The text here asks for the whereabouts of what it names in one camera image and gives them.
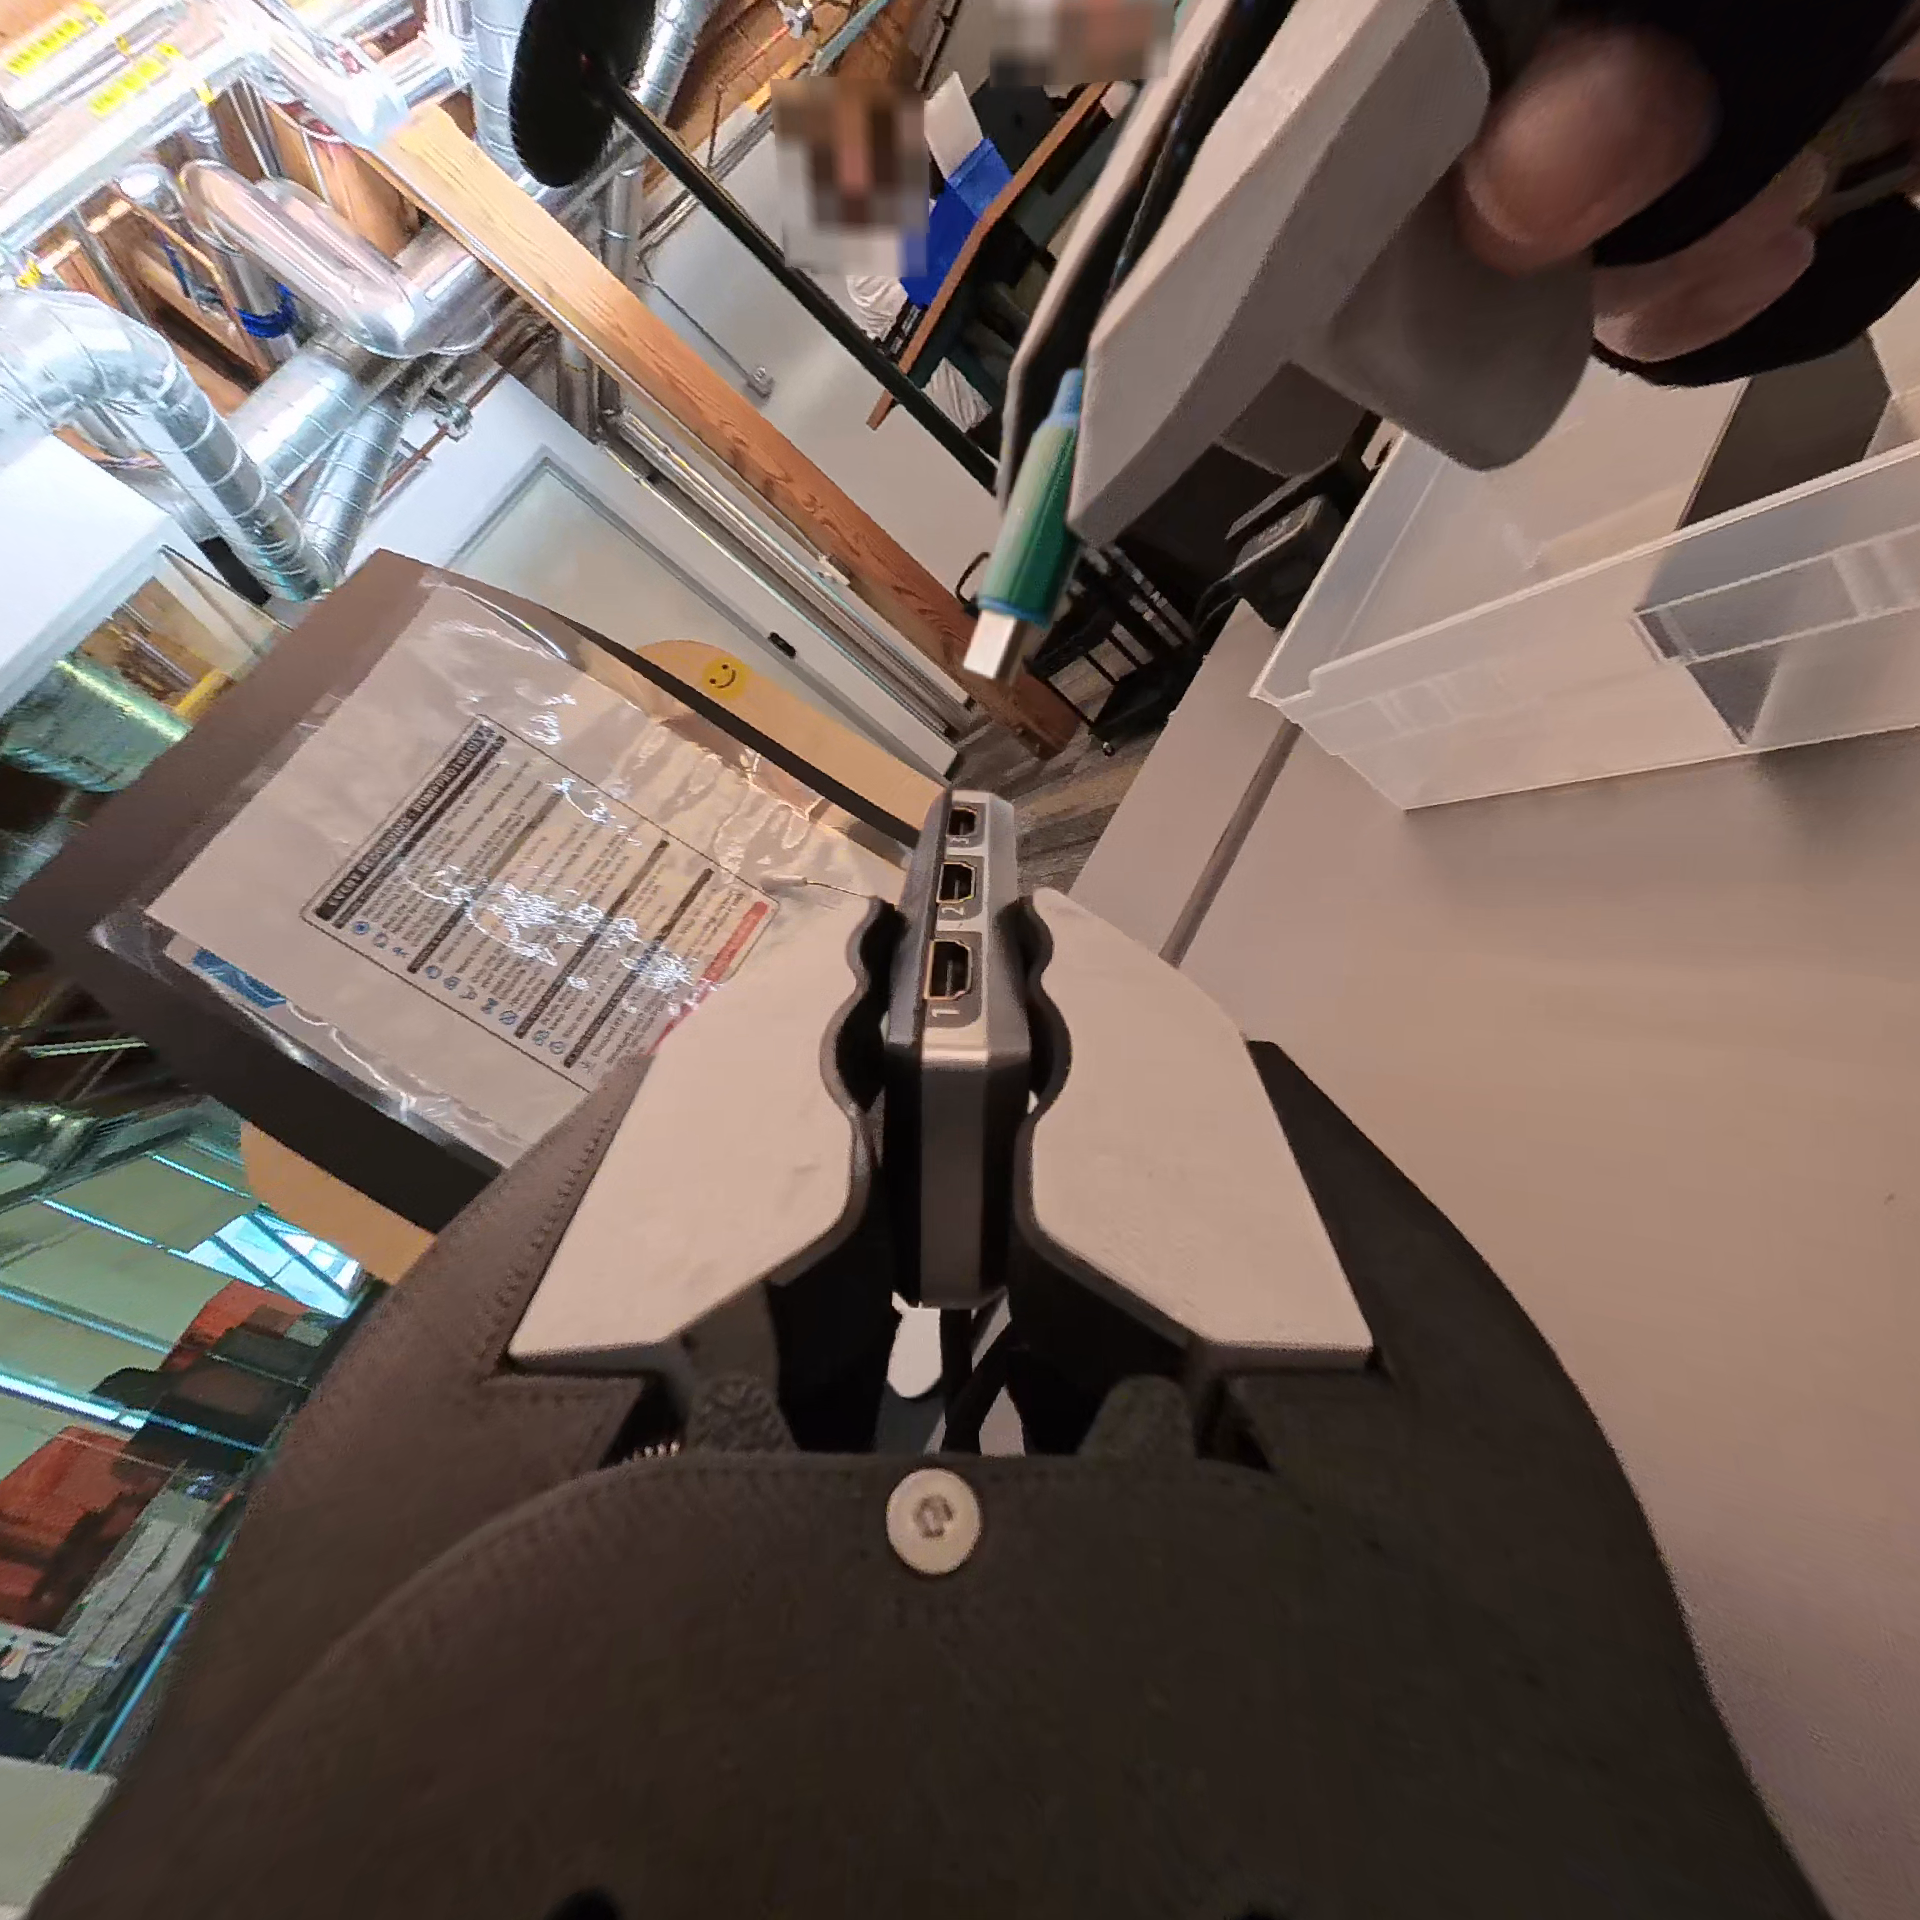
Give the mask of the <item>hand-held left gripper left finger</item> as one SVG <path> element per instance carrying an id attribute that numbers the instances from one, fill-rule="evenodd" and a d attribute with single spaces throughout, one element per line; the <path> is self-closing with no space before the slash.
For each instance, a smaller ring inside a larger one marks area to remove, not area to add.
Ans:
<path id="1" fill-rule="evenodd" d="M 834 900 L 646 1064 L 514 1336 L 532 1379 L 732 1376 L 870 1443 L 898 1330 L 876 1098 L 898 909 Z"/>

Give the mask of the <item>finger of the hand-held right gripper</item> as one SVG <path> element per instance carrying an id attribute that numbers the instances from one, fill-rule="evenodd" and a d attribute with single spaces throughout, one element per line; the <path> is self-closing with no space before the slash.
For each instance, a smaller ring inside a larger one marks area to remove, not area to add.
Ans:
<path id="1" fill-rule="evenodd" d="M 1004 391 L 997 486 L 1013 486 L 1068 370 L 1086 364 L 1100 316 L 1158 234 L 1189 167 L 1189 101 L 1221 62 L 1221 41 L 1249 28 L 1249 4 L 1183 4 L 1168 70 L 1142 85 L 1115 146 L 1077 206 L 1068 243 L 1016 352 Z"/>
<path id="2" fill-rule="evenodd" d="M 1107 546 L 1300 362 L 1482 125 L 1454 4 L 1297 4 L 1083 355 L 1071 530 Z"/>

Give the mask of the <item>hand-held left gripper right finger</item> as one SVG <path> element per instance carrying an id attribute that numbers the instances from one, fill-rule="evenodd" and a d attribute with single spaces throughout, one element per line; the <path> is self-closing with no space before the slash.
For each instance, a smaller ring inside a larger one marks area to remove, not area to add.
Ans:
<path id="1" fill-rule="evenodd" d="M 1279 1103 L 1189 973 L 1058 889 L 1010 913 L 1037 1091 L 1013 1146 L 1010 1399 L 1077 1448 L 1110 1393 L 1359 1379 L 1374 1331 Z"/>

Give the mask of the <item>grey hdmi switch box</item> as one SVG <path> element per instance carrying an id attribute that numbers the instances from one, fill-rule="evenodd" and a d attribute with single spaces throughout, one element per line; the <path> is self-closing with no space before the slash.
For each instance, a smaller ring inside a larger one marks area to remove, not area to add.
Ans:
<path id="1" fill-rule="evenodd" d="M 1007 1285 L 1016 1136 L 1034 1091 L 1019 903 L 1016 807 L 946 792 L 898 900 L 882 1025 L 882 1166 L 898 1290 L 921 1309 L 982 1309 Z"/>

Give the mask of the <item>clear plastic organizer box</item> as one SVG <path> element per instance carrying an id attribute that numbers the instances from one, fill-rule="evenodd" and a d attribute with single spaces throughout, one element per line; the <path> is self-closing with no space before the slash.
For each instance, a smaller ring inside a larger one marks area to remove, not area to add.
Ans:
<path id="1" fill-rule="evenodd" d="M 1398 439 L 1252 694 L 1398 810 L 1918 730 L 1918 298 L 1748 382 L 1592 364 L 1504 468 Z"/>

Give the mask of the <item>person's right hand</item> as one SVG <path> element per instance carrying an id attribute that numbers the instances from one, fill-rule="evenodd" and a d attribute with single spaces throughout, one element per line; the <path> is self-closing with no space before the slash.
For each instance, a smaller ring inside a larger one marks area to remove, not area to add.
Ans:
<path id="1" fill-rule="evenodd" d="M 1683 44 L 1642 28 L 1560 31 L 1457 162 L 1460 240 L 1501 274 L 1592 258 L 1694 173 L 1713 132 L 1713 85 Z M 1810 271 L 1825 186 L 1825 162 L 1803 153 L 1691 249 L 1595 270 L 1598 350 L 1660 367 L 1752 324 Z"/>

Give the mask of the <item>black metal workbench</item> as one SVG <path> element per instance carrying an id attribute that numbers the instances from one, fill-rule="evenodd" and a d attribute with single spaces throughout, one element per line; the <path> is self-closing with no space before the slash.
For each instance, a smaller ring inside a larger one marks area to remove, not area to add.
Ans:
<path id="1" fill-rule="evenodd" d="M 1068 227 L 1104 164 L 1136 85 L 1071 88 L 1030 121 L 1034 144 L 977 224 L 931 309 L 898 286 L 877 324 L 886 359 L 994 458 L 1016 352 L 1065 249 Z"/>

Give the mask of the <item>blue storage bin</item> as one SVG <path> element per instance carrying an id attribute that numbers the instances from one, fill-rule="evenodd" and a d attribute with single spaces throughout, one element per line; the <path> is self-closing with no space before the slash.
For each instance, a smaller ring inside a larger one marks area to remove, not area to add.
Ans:
<path id="1" fill-rule="evenodd" d="M 915 309 L 931 309 L 977 224 L 1013 179 L 1013 167 L 986 135 L 961 76 L 946 76 L 927 98 L 922 137 L 928 155 L 927 235 L 906 243 L 898 274 Z"/>

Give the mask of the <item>printed instruction sheet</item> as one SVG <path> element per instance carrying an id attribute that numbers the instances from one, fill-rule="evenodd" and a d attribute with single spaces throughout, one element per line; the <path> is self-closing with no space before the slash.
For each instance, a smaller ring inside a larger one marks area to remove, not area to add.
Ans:
<path id="1" fill-rule="evenodd" d="M 302 919 L 591 1091 L 650 1054 L 780 903 L 492 718 L 473 718 Z"/>

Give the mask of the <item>wooden ceiling beam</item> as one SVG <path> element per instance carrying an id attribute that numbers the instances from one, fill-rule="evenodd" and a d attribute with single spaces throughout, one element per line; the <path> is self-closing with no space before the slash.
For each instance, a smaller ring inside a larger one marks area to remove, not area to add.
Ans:
<path id="1" fill-rule="evenodd" d="M 417 109 L 371 159 L 473 258 L 577 341 L 600 370 L 646 391 L 683 436 L 824 555 L 886 627 L 953 674 L 994 722 L 1043 758 L 1068 749 L 1080 730 L 1077 710 L 1027 673 L 1016 683 L 967 674 L 961 659 L 974 618 L 959 597 L 728 388 L 443 109 Z"/>

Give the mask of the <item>black pole with round disc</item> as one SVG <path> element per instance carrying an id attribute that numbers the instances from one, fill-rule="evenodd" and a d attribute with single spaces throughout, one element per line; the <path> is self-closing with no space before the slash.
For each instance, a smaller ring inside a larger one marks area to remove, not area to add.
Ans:
<path id="1" fill-rule="evenodd" d="M 692 4 L 532 4 L 516 37 L 507 88 L 514 153 L 541 186 L 583 186 L 629 137 L 738 243 L 903 413 L 988 492 L 997 468 L 807 271 L 715 179 L 668 125 L 643 106 L 635 85 L 667 79 L 673 58 L 695 50 L 706 13 Z"/>

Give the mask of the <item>black wood-edged divider panel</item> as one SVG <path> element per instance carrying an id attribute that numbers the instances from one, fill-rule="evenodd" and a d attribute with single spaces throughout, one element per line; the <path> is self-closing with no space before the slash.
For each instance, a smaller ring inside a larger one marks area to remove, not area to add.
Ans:
<path id="1" fill-rule="evenodd" d="M 532 618 L 543 637 L 591 643 L 625 668 L 673 686 L 707 722 L 764 749 L 776 767 L 803 777 L 864 822 L 871 840 L 898 849 L 906 866 L 921 816 L 943 798 L 935 779 L 818 718 L 728 649 L 688 640 L 628 649 L 516 595 L 391 552 L 376 555 L 347 589 L 285 634 L 270 659 L 225 694 L 129 792 L 114 798 L 95 825 L 80 831 L 73 852 L 58 854 L 55 866 L 29 880 L 17 900 L 17 919 L 111 1012 L 129 1015 L 137 1037 L 155 1043 L 161 1061 L 195 1091 L 226 1103 L 259 1137 L 340 1191 L 326 1204 L 323 1225 L 340 1225 L 355 1204 L 391 1219 L 407 1242 L 446 1231 L 497 1178 L 526 1166 L 538 1142 L 514 1166 L 485 1178 L 398 1119 L 374 1115 L 316 1070 L 276 1064 L 265 1043 L 241 1037 L 238 1015 L 220 1015 L 213 1006 L 208 989 L 182 989 L 155 973 L 144 963 L 144 942 L 135 939 L 135 954 L 123 954 L 99 933 L 123 918 L 135 880 L 155 877 L 167 863 L 179 831 L 187 827 L 187 807 L 225 798 L 238 779 L 241 754 L 256 754 L 270 730 L 289 722 L 304 703 L 358 683 L 376 646 L 398 637 L 431 586 L 477 592 Z M 700 683 L 707 649 L 741 659 L 755 674 L 755 689 L 738 703 L 707 697 Z M 650 1054 L 614 1070 L 565 1119 L 600 1091 L 643 1073 Z"/>

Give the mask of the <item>red storage case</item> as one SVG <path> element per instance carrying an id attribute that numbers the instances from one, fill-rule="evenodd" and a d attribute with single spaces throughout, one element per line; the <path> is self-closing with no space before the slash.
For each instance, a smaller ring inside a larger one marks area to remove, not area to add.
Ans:
<path id="1" fill-rule="evenodd" d="M 2 1399 L 58 1428 L 2 1470 L 2 1622 L 58 1630 L 161 1494 L 220 1500 L 270 1452 L 350 1322 L 231 1281 L 165 1354 Z"/>

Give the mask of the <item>metal ventilation duct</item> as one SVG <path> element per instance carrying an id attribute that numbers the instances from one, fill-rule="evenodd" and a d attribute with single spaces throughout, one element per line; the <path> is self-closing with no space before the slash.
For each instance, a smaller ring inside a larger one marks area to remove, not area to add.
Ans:
<path id="1" fill-rule="evenodd" d="M 646 98 L 620 88 L 607 95 L 611 132 L 583 179 L 547 186 L 522 170 L 514 85 L 528 73 L 538 31 L 565 22 L 565 4 L 474 4 L 467 32 L 434 13 L 391 58 L 334 32 L 331 13 L 296 4 L 165 13 L 167 31 L 116 67 L 90 67 L 2 150 L 2 262 L 17 270 L 2 291 L 2 458 L 80 413 L 116 418 L 259 589 L 313 600 L 340 583 L 374 510 L 386 468 L 371 458 L 398 446 L 394 431 L 371 431 L 374 415 L 391 415 L 389 397 L 425 391 L 443 362 L 480 350 L 507 298 L 558 327 L 556 309 L 507 274 L 503 224 L 422 201 L 434 231 L 386 261 L 289 179 L 253 183 L 213 159 L 185 164 L 176 197 L 192 227 L 216 249 L 253 258 L 296 309 L 323 316 L 320 338 L 232 422 L 153 327 L 34 282 L 23 271 L 34 243 L 116 186 L 135 159 L 208 122 L 235 88 L 286 95 L 380 164 L 398 164 L 401 137 L 468 88 L 474 141 L 453 135 L 458 159 L 491 162 L 507 179 L 507 212 L 541 206 L 562 231 L 611 179 L 635 177 L 646 162 L 673 170 L 683 150 L 647 118 Z"/>

